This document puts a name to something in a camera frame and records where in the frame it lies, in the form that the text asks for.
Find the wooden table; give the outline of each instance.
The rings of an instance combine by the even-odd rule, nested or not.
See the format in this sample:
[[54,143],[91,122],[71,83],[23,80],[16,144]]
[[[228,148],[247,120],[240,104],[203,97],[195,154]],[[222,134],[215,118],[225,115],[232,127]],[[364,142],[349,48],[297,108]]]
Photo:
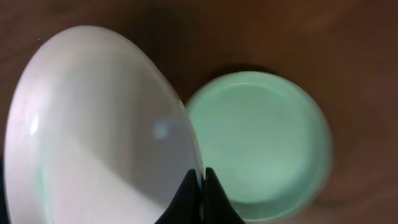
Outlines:
[[333,133],[321,195],[276,223],[398,223],[398,1],[0,2],[0,125],[33,53],[71,26],[137,44],[186,101],[226,72],[272,70],[307,91]]

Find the round green dish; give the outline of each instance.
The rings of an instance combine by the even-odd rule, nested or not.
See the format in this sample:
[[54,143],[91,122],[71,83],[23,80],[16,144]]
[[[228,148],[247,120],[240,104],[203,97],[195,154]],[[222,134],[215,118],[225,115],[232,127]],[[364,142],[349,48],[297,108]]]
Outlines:
[[292,214],[322,187],[331,137],[317,104],[292,82],[264,72],[213,80],[188,103],[203,165],[248,221]]

